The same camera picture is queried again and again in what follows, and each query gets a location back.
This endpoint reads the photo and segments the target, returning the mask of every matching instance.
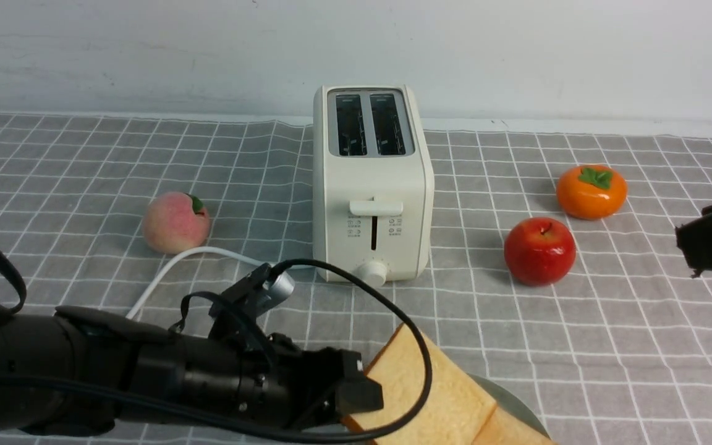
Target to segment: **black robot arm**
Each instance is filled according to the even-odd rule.
[[[316,262],[296,261],[302,263]],[[26,289],[0,252],[0,273],[19,295],[16,306],[0,305],[0,431],[99,436],[122,420],[237,425],[228,429],[297,443],[347,443],[396,431],[421,409],[430,381],[416,412],[396,425],[362,437],[301,433],[381,409],[383,398],[381,386],[364,375],[358,352],[305,351],[257,325],[257,316],[274,305],[266,284],[293,264],[262,265],[221,294],[186,295],[180,321],[162,329],[87,307],[57,307],[53,316],[18,313]],[[194,298],[213,302],[207,338],[183,334]],[[430,374],[427,349],[421,348]]]

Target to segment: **tablecloth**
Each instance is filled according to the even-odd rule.
[[[0,114],[0,248],[27,282],[25,312],[127,313],[169,260],[140,228],[168,191],[203,200],[208,245],[266,261],[311,257],[311,139],[311,127],[282,121]],[[464,371],[522,398],[562,444],[712,444],[712,273],[690,278],[674,237],[712,204],[712,139],[453,130],[426,140],[436,174],[430,262],[381,291]],[[625,177],[619,212],[593,222],[562,213],[554,186],[577,163]],[[511,279],[502,246],[537,215],[568,225],[577,260],[557,284],[526,287]],[[182,296],[220,292],[251,268],[208,254],[183,260],[139,319],[168,327]],[[397,320],[349,285],[291,273],[297,287],[261,316],[266,332],[371,360]],[[0,277],[0,301],[13,298]],[[207,333],[207,307],[192,302],[187,333]],[[34,442],[0,433],[0,445]],[[268,443],[133,423],[91,442]]]

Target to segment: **toaster power cord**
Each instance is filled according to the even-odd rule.
[[[172,257],[172,259],[169,260],[169,263],[164,265],[164,267],[161,268],[160,271],[158,271],[158,274],[156,274],[155,278],[153,278],[153,281],[150,282],[150,285],[147,285],[147,288],[142,292],[142,295],[139,296],[139,300],[137,300],[133,307],[130,308],[128,314],[126,315],[126,318],[133,320],[133,318],[135,318],[135,316],[139,313],[139,310],[141,310],[142,307],[145,306],[147,299],[149,299],[153,291],[156,290],[158,284],[161,284],[161,280],[164,279],[164,276],[166,276],[166,274],[169,273],[169,271],[173,267],[175,267],[178,262],[183,259],[186,259],[186,257],[188,256],[196,255],[197,253],[214,253],[216,255],[226,256],[228,258],[232,258],[234,260],[238,260],[240,262],[246,263],[247,265],[252,265],[255,267],[259,267],[260,265],[264,265],[266,263],[266,261],[255,260],[241,253],[233,252],[232,250],[226,250],[226,248],[221,247],[212,247],[204,245],[200,247],[190,248],[189,250],[178,253],[176,256]],[[300,266],[296,268],[311,268],[311,266]]]

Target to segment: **apple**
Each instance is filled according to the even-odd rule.
[[[560,281],[576,262],[576,241],[556,219],[525,219],[512,228],[504,245],[505,263],[512,276],[527,286]]]
[[[203,202],[183,192],[166,192],[147,206],[142,236],[153,250],[178,254],[203,245],[210,215]]]

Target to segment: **toaster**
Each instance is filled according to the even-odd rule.
[[[373,287],[419,276],[435,182],[410,88],[321,87],[313,113],[313,256]],[[344,279],[319,268],[325,281]]]

